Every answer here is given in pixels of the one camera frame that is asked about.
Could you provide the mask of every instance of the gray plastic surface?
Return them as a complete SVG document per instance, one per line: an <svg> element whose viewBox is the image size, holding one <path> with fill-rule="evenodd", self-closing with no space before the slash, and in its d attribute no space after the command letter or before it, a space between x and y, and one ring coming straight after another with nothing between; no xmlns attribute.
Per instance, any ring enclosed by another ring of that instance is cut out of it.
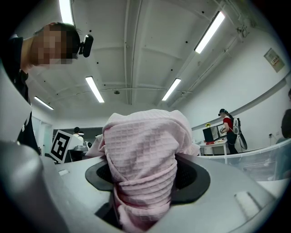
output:
<svg viewBox="0 0 291 233"><path fill-rule="evenodd" d="M180 156L204 167L209 172L211 177L210 187L196 202L171 207L169 212L148 232L225 233L233 230L245 232L240 228L254 228L256 224L261 224L265 220L266 211L264 211L264 207L272 205L275 199L255 181L235 167L199 157L183 154L180 154ZM92 213L95 213L103 204L108 202L109 192L95 189L87 182L84 174L92 165L104 161L103 158L87 159L56 166L58 170L67 169L70 172L62 176L65 185L84 206L90 206ZM250 222L246 221L234 198L234 195L240 191L249 191L263 207L262 211Z"/></svg>
<svg viewBox="0 0 291 233"><path fill-rule="evenodd" d="M10 81L0 59L0 140L16 141L31 110Z"/></svg>
<svg viewBox="0 0 291 233"><path fill-rule="evenodd" d="M109 201L110 193L97 190L85 178L86 170L104 158L55 165L50 158L39 157L25 146L2 143L0 147L1 177L7 177L5 188L40 231L121 232L95 215ZM270 214L274 197L235 167L189 155L179 156L205 168L211 184L196 202L172 206L148 232L239 233L255 229ZM61 170L68 172L61 176L58 173ZM240 191L248 191L263 207L248 222L234 198Z"/></svg>

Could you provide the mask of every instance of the ceiling light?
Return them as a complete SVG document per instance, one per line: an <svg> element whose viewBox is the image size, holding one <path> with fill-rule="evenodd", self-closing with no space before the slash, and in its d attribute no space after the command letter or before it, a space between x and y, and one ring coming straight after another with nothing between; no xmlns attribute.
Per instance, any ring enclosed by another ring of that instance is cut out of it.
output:
<svg viewBox="0 0 291 233"><path fill-rule="evenodd" d="M71 0L59 0L60 14L62 16L63 23L74 25L70 2Z"/></svg>
<svg viewBox="0 0 291 233"><path fill-rule="evenodd" d="M207 28L206 32L204 33L203 37L199 41L198 45L194 49L197 53L202 52L202 50L205 48L207 43L210 41L210 39L212 38L212 36L216 32L216 30L218 29L220 24L223 22L224 18L225 18L224 15L220 11L218 11L217 14L215 15L213 21L211 22L211 24Z"/></svg>
<svg viewBox="0 0 291 233"><path fill-rule="evenodd" d="M171 87L169 88L169 90L167 91L167 93L165 94L164 98L162 99L162 101L166 101L167 98L170 96L170 94L172 94L172 92L174 91L174 89L178 86L178 84L181 82L181 79L176 78L175 81L173 82L173 84L171 85Z"/></svg>
<svg viewBox="0 0 291 233"><path fill-rule="evenodd" d="M51 106L49 106L49 105L47 105L46 103L44 103L44 102L43 102L40 98L38 98L37 96L35 96L35 99L36 99L38 102L42 103L44 106L48 107L49 109L54 110Z"/></svg>
<svg viewBox="0 0 291 233"><path fill-rule="evenodd" d="M91 90L93 91L94 95L96 96L97 100L99 101L99 103L104 103L104 100L100 92L98 91L98 88L96 87L93 77L92 76L86 77L86 81L89 87L91 88Z"/></svg>

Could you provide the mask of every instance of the red shirt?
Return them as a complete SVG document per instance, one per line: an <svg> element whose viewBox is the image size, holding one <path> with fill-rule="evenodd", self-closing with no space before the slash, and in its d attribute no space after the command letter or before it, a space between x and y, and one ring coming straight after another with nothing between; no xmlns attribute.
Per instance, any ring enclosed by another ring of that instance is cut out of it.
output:
<svg viewBox="0 0 291 233"><path fill-rule="evenodd" d="M229 128L230 128L230 130L227 133L232 132L233 124L231 122L231 119L228 118L228 117L224 117L223 118L223 123L227 123Z"/></svg>

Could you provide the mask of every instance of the desk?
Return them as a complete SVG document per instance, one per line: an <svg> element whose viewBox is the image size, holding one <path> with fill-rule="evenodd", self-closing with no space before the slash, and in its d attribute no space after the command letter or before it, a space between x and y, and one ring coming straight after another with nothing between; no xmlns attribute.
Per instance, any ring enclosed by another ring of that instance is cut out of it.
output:
<svg viewBox="0 0 291 233"><path fill-rule="evenodd" d="M206 145L206 142L202 142L199 146L201 148L211 147L212 148L212 155L214 155L213 147L223 147L224 155L227 155L226 144L227 144L227 139L225 138L224 141L222 141L222 142L215 141L214 144L210 144L210 145Z"/></svg>

